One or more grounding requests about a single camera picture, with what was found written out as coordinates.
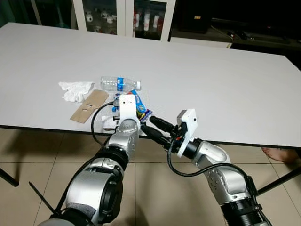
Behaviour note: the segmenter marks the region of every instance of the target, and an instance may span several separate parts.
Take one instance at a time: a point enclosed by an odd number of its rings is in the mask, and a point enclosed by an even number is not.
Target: bottle cap
[[[136,84],[136,90],[141,90],[141,82],[137,82]]]

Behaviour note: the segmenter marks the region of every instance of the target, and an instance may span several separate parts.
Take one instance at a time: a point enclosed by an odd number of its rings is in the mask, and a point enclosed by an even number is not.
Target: black cable
[[[96,135],[95,135],[95,132],[94,132],[94,121],[96,119],[96,116],[98,115],[98,113],[104,109],[106,106],[109,106],[109,105],[113,105],[113,102],[108,102],[104,105],[102,105],[100,108],[97,109],[97,111],[95,112],[95,114],[93,115],[93,118],[92,118],[92,121],[91,121],[91,133],[92,133],[92,136],[93,136],[93,139],[100,144],[101,148],[103,148],[103,143],[101,141],[99,141],[97,138],[96,138]]]
[[[32,182],[28,181],[30,187],[34,190],[34,192],[39,196],[39,198],[43,201],[43,203],[48,207],[48,209],[53,213],[56,214],[55,210],[52,208],[52,206],[47,202],[45,197],[39,192],[39,190],[33,185]]]
[[[167,163],[168,163],[168,166],[172,170],[172,172],[174,172],[175,174],[177,174],[179,176],[182,176],[182,177],[195,177],[195,176],[203,174],[206,171],[211,170],[213,168],[220,167],[220,166],[228,166],[228,167],[234,168],[237,171],[239,171],[244,176],[244,178],[247,179],[248,175],[240,167],[238,167],[236,165],[233,165],[233,164],[230,164],[230,163],[218,163],[218,164],[215,164],[215,165],[203,168],[203,169],[201,169],[201,170],[199,170],[197,172],[194,172],[194,173],[183,173],[183,172],[178,171],[177,169],[174,168],[174,166],[173,166],[173,164],[171,162],[171,153],[172,153],[172,149],[174,147],[175,141],[176,141],[176,138],[174,138],[172,140],[171,145],[170,145],[170,147],[168,149],[168,152],[167,152]]]
[[[93,162],[95,159],[96,159],[95,156],[94,156],[93,158],[89,159],[87,162],[85,162],[85,163],[84,163],[84,164],[83,164],[83,165],[75,172],[75,174],[73,175],[73,177],[72,177],[71,180],[69,181],[67,187],[65,188],[65,191],[64,191],[64,193],[63,193],[63,195],[62,195],[62,197],[61,197],[59,203],[57,204],[57,207],[56,207],[56,209],[55,209],[55,212],[61,213],[61,208],[62,208],[62,206],[63,206],[63,204],[64,204],[64,201],[65,201],[65,199],[66,199],[66,196],[67,196],[67,193],[68,193],[68,190],[69,190],[69,187],[70,187],[72,181],[75,179],[75,177],[76,177],[76,176],[77,176],[77,175],[78,175],[78,174],[79,174],[86,166],[88,166],[88,165],[89,165],[91,162]]]
[[[231,167],[231,168],[233,168],[233,169],[236,169],[238,172],[240,172],[240,173],[243,175],[248,190],[249,190],[249,188],[252,187],[252,186],[249,185],[248,175],[247,175],[240,167],[238,167],[238,166],[236,166],[236,165],[233,165],[233,164],[230,164],[230,163],[218,163],[218,164],[215,164],[215,165],[212,165],[212,166],[205,167],[205,168],[203,168],[203,169],[201,169],[201,170],[199,170],[199,171],[197,171],[197,172],[194,172],[194,173],[183,173],[183,172],[178,171],[177,169],[174,168],[174,166],[173,166],[173,164],[172,164],[172,162],[171,162],[171,153],[172,153],[172,149],[173,149],[173,147],[174,147],[174,143],[175,143],[175,141],[176,141],[176,138],[177,138],[177,137],[173,138],[173,140],[172,140],[172,142],[171,142],[171,144],[170,144],[170,147],[169,147],[169,149],[168,149],[168,152],[167,152],[167,163],[168,163],[168,166],[169,166],[169,168],[172,170],[172,172],[174,172],[175,174],[177,174],[177,175],[179,175],[179,176],[182,176],[182,177],[194,177],[194,176],[198,176],[198,175],[200,175],[200,174],[203,174],[203,173],[205,173],[206,171],[211,170],[211,169],[216,168],[216,167],[220,167],[220,166],[228,166],[228,167]],[[256,200],[256,196],[253,194],[253,192],[252,192],[252,198],[253,198],[253,200],[254,200],[255,205],[258,205],[258,202],[257,202],[257,200]],[[261,210],[258,210],[258,212],[259,212],[261,218],[262,218],[265,222],[267,222],[267,224],[268,224],[269,226],[272,226],[271,222],[270,222],[270,221],[268,220],[268,218],[264,215],[264,213],[263,213]]]

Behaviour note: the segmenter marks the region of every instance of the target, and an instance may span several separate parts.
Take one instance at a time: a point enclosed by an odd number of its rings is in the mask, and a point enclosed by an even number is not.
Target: blue bottle label
[[[117,78],[117,91],[122,92],[124,87],[123,78]]]

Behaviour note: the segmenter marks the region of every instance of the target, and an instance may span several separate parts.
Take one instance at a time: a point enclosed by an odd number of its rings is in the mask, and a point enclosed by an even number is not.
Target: table leg
[[[19,182],[13,179],[9,174],[7,174],[3,169],[0,168],[0,177],[9,182],[12,186],[17,187]]]
[[[274,187],[277,187],[277,186],[283,184],[284,182],[298,176],[299,174],[301,174],[301,167],[298,167],[297,169],[294,169],[292,172],[284,175],[283,177],[281,177],[281,178],[275,180],[274,182],[266,185],[265,187],[259,189],[258,190],[258,195],[266,193],[267,191],[273,189]]]

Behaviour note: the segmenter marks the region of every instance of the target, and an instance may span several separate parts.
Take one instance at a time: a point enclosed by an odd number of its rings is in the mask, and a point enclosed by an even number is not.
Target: cardboard piece
[[[71,120],[85,123],[92,113],[101,107],[105,100],[109,97],[109,94],[102,90],[94,90],[88,98],[82,103],[82,105],[71,116]]]

